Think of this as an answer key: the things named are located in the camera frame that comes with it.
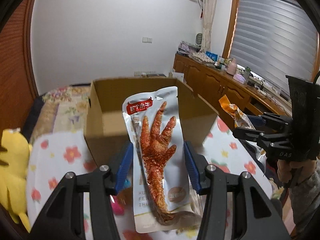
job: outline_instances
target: snack package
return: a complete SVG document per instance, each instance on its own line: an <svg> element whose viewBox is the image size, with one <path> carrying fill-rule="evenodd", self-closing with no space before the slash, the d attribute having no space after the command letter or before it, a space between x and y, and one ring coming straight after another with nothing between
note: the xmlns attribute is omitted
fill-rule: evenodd
<svg viewBox="0 0 320 240"><path fill-rule="evenodd" d="M133 212L139 233L198 223L190 205L177 96L177 87L167 87L130 96L123 104L134 145Z"/></svg>
<svg viewBox="0 0 320 240"><path fill-rule="evenodd" d="M224 95L222 98L219 99L219 103L221 108L227 112L233 120L235 120L235 127L243 127L247 129L255 130L255 127L252 125L251 121L249 120L248 116L244 114L238 106L235 104L231 104L228 97ZM247 141L255 148L256 158L260 161L264 167L264 173L266 172L266 152L261 147L257 146L257 143Z"/></svg>
<svg viewBox="0 0 320 240"><path fill-rule="evenodd" d="M228 97L224 95L222 98L219 99L219 103L221 108L230 114L230 116L235 120L235 127L243 127L248 129L255 130L254 126L250 122L249 118L246 114L244 114L238 106L235 104L231 104Z"/></svg>

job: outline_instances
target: brand logo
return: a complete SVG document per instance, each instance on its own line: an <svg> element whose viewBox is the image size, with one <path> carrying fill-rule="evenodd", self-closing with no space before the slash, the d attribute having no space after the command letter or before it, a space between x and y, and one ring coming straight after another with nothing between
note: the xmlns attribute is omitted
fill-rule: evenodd
<svg viewBox="0 0 320 240"><path fill-rule="evenodd" d="M288 157L288 158L290 158L291 156L292 156L291 153L284 153L284 152L280 153L280 157Z"/></svg>
<svg viewBox="0 0 320 240"><path fill-rule="evenodd" d="M182 187L173 187L168 192L168 198L170 202L179 203L186 197L187 192Z"/></svg>
<svg viewBox="0 0 320 240"><path fill-rule="evenodd" d="M130 104L128 102L127 105L127 113L134 114L136 112L146 111L148 107L152 106L152 98L150 97L148 100L136 102L134 104Z"/></svg>

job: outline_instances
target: sleeve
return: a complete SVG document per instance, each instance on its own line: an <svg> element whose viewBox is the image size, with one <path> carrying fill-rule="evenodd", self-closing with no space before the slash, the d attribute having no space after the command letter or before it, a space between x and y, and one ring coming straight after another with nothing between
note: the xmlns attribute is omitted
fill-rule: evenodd
<svg viewBox="0 0 320 240"><path fill-rule="evenodd" d="M317 160L316 170L312 176L290 189L293 221L297 232L304 230L310 222L320 203L320 160Z"/></svg>

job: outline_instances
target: blue gripper pad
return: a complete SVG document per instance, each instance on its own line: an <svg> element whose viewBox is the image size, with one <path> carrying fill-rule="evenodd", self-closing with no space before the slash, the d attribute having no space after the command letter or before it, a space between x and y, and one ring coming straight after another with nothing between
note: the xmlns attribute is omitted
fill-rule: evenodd
<svg viewBox="0 0 320 240"><path fill-rule="evenodd" d="M260 116L248 115L248 118L254 127L264 127L266 122Z"/></svg>
<svg viewBox="0 0 320 240"><path fill-rule="evenodd" d="M190 144L190 142L184 142L184 159L189 174L189 178L191 180L191 185L193 189L197 192L197 194L199 194L201 190L200 174L191 154L192 149L189 149L188 147L188 145Z"/></svg>
<svg viewBox="0 0 320 240"><path fill-rule="evenodd" d="M124 184L125 184L132 160L133 160L133 144L130 142L128 143L128 146L125 149L122 161L116 173L115 191L117 195L124 188Z"/></svg>

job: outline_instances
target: chicken feet snack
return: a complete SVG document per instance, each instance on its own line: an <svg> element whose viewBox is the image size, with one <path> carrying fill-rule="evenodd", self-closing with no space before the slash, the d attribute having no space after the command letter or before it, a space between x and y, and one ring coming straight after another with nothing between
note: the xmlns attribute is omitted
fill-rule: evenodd
<svg viewBox="0 0 320 240"><path fill-rule="evenodd" d="M193 214L177 96L177 87L167 87L133 95L123 104L134 145L133 212L139 233L177 229L182 215Z"/></svg>

